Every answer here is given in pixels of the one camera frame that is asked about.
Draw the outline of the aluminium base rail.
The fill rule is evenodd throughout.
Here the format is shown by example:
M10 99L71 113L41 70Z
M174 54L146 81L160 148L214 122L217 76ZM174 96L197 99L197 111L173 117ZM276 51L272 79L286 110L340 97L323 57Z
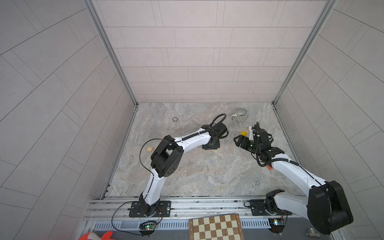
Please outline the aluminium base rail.
M313 228L310 222L300 216L290 215L288 224L282 234L273 234L269 228L268 214L252 214L248 208L250 196L245 197L180 197L165 198L170 207L164 211L164 217L150 240L188 240L189 220L214 217L226 214L239 214L244 236L247 240L332 240L333 235L323 235L319 239L309 238L307 230ZM84 230L101 235L107 231L114 232L116 240L140 240L139 226L149 221L147 217L129 217L133 199L105 198L94 200L83 219Z

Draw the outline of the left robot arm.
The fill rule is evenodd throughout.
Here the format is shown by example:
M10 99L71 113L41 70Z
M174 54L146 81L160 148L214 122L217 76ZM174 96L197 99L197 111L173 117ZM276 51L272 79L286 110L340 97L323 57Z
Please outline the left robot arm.
M178 168L183 154L198 147L204 150L217 150L220 140L228 136L225 124L204 125L187 136L173 138L170 135L161 142L151 155L151 175L146 189L139 200L132 203L129 217L151 217L158 211L160 194L167 177Z

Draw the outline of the red white object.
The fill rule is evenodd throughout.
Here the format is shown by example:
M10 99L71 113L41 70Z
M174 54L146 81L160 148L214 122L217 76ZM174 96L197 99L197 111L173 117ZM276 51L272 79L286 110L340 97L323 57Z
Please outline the red white object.
M112 239L112 235L114 232L108 231L104 233L101 237L99 237L96 233L86 233L81 236L78 240L114 240Z

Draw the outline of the checkered chess board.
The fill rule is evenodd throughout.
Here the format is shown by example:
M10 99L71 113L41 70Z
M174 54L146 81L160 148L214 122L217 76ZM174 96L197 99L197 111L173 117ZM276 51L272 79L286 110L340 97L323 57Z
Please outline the checkered chess board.
M190 240L244 240L238 214L189 220Z

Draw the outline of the left circuit board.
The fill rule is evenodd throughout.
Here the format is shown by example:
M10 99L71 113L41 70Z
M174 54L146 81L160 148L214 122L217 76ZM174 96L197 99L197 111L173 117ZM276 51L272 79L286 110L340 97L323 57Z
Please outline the left circuit board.
M154 231L157 225L156 221L146 221L140 224L139 231Z

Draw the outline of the aluminium corner post right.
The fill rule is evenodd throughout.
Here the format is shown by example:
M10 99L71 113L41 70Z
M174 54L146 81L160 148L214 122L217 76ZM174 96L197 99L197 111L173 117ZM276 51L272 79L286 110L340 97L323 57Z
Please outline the aluminium corner post right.
M320 12L318 19L316 20L308 38L305 41L304 46L302 47L301 51L299 52L299 55L297 56L293 66L291 67L285 81L282 84L281 89L279 90L279 92L276 96L276 98L272 102L274 106L276 106L278 104L278 102L280 101L280 99L282 98L284 92L288 88L290 82L292 81L297 70L299 69L300 65L302 64L305 56L308 54L310 48L312 47L313 43L316 40L316 37L319 35L321 29L323 28L329 15L331 14L332 10L334 9L334 6L336 3L337 3L337 0L326 1L322 11Z

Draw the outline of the aluminium corner post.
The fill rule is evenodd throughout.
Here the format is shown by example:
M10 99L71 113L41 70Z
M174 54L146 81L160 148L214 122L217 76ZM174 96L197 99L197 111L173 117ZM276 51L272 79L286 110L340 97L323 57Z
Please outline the aluminium corner post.
M101 42L102 42L103 46L105 47L115 70L117 71L117 74L119 75L120 79L122 80L123 85L125 86L135 108L137 109L139 104L138 104L138 102L134 96L132 89L129 86L129 83L128 83L127 78L123 72L123 69L119 63L117 55L116 55L116 53L115 53L115 51L111 45L111 42L107 36L107 32L105 31L105 28L101 22L101 19L99 18L98 14L97 14L97 11L96 11L96 8L95 8L93 1L84 0L83 2L84 2L85 8L86 8L88 14L90 15L91 21L93 22L95 29L99 34Z
M316 40L316 37L319 35L321 29L323 28L329 15L331 14L332 10L334 9L334 6L336 3L337 3L337 0L326 1L322 11L320 12L318 19L316 20L308 38L305 41L304 46L302 47L301 51L299 52L299 55L297 56L293 66L291 67L285 81L282 84L281 89L279 90L279 92L276 96L276 98L272 102L274 106L276 106L278 104L278 102L280 101L280 99L282 98L284 92L288 88L290 82L292 81L297 70L299 69L300 65L302 64L305 56L308 54L310 48L312 47L313 43Z

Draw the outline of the aluminium corner post left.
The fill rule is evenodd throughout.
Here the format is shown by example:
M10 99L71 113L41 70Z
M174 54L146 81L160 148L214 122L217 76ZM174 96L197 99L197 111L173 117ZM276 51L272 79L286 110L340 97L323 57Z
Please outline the aluminium corner post left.
M123 85L125 86L135 108L137 109L139 104L138 104L138 102L134 96L132 89L129 86L129 83L128 83L127 78L123 72L123 69L119 63L117 55L116 55L116 53L115 53L115 51L111 45L111 42L107 36L107 32L105 31L105 28L101 22L101 19L99 18L98 14L97 14L97 11L96 11L96 8L95 8L93 1L84 0L83 2L84 2L85 8L86 8L88 14L90 15L91 21L93 22L95 29L99 34L101 42L102 42L103 46L105 47L115 70L117 71L117 74L119 75L120 79L122 80Z

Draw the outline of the metal clamp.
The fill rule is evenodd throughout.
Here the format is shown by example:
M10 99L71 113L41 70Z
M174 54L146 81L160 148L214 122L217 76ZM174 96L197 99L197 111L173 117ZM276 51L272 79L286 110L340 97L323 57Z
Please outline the metal clamp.
M319 239L321 237L321 234L317 230L315 230L314 228L309 228L307 230L307 236L309 238Z

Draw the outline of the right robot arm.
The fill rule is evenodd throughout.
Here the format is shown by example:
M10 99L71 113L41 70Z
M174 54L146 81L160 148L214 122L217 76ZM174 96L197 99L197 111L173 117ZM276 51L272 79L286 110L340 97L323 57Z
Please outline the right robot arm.
M266 194L265 208L270 215L291 212L310 221L323 235L347 226L354 221L343 187L336 181L326 181L299 163L283 150L273 147L273 137L259 124L250 126L250 135L234 138L237 147L251 153L257 164L274 169L296 184L304 196L294 196L277 189Z

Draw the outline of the circuit board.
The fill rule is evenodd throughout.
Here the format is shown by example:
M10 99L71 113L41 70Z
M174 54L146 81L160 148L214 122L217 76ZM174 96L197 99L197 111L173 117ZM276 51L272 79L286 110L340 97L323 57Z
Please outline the circuit board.
M268 219L268 220L270 224L269 230L273 234L282 234L284 232L286 223L283 219L278 218L278 219Z
M156 221L146 221L140 224L139 231L154 231L157 225Z

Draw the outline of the striped ceramic mug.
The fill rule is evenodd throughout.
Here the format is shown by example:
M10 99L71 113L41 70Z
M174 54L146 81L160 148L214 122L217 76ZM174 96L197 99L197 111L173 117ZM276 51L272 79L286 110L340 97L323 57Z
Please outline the striped ceramic mug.
M235 122L243 123L249 117L249 112L244 108L236 109L235 113L231 116L231 119Z

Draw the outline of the right circuit board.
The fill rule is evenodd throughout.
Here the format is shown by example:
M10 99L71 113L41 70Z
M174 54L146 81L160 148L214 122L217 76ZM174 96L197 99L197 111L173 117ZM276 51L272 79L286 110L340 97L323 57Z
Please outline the right circuit board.
M283 219L278 218L278 219L268 219L268 220L270 224L269 230L273 234L282 234L284 232L286 223Z

